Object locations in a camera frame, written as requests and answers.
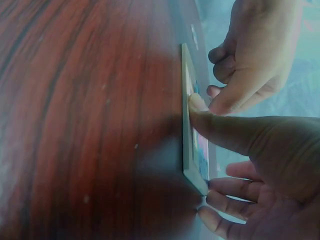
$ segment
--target hand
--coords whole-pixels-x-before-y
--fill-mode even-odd
[[[222,117],[208,110],[198,94],[190,97],[192,126],[212,143],[248,156],[252,164],[231,165],[227,173],[253,182],[213,180],[210,184],[213,192],[209,193],[207,200],[217,209],[220,205],[220,210],[224,209],[228,199],[223,195],[234,195],[253,204],[246,210],[243,203],[232,201],[239,207],[238,212],[230,210],[230,207],[225,210],[234,212],[233,215],[239,218],[247,218],[246,225],[222,220],[214,211],[202,208],[200,216],[207,226],[228,239],[269,239],[269,228],[276,231],[272,234],[279,234],[274,235],[275,239],[295,239],[289,235],[281,238],[280,235],[287,233],[285,226],[290,222],[294,229],[302,231],[297,227],[301,225],[305,229],[303,234],[315,236],[314,229],[320,228],[320,118]],[[214,199],[212,194],[216,192],[220,196]],[[261,225],[256,226],[255,221],[261,221]],[[297,239],[319,239],[320,233],[317,234],[317,238]]]
[[[276,192],[264,183],[250,161],[232,163],[226,172],[231,177],[210,181],[206,201],[218,211],[244,220],[246,224],[228,221],[210,207],[203,206],[198,214],[212,232],[228,240],[319,239],[314,213],[319,214],[320,210],[315,202],[301,205]]]
[[[300,33],[300,0],[236,0],[224,42],[209,53],[214,76],[209,109],[217,115],[243,111],[286,83]]]

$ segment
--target colorful picture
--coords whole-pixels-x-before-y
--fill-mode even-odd
[[[186,71],[188,94],[199,93],[197,81],[191,79],[189,70]],[[192,129],[193,162],[204,180],[209,180],[209,146],[208,140]]]

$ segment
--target fingernail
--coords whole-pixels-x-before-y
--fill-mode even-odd
[[[205,101],[201,98],[201,96],[197,93],[193,93],[189,97],[189,105],[200,112],[206,112],[209,110]]]

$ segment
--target wood grain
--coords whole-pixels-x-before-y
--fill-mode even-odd
[[[204,93],[193,0],[0,1],[2,239],[198,239],[184,42]]]

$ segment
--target palm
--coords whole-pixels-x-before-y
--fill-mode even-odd
[[[265,184],[249,161],[230,165],[227,173],[231,177],[210,182],[206,200],[218,211],[244,220],[246,224],[223,219],[205,206],[199,210],[199,215],[210,230],[228,240],[282,239],[283,234],[287,237],[287,233],[292,234],[292,228],[299,224],[298,217],[293,220],[293,216],[299,216],[301,211],[298,201],[277,193]]]

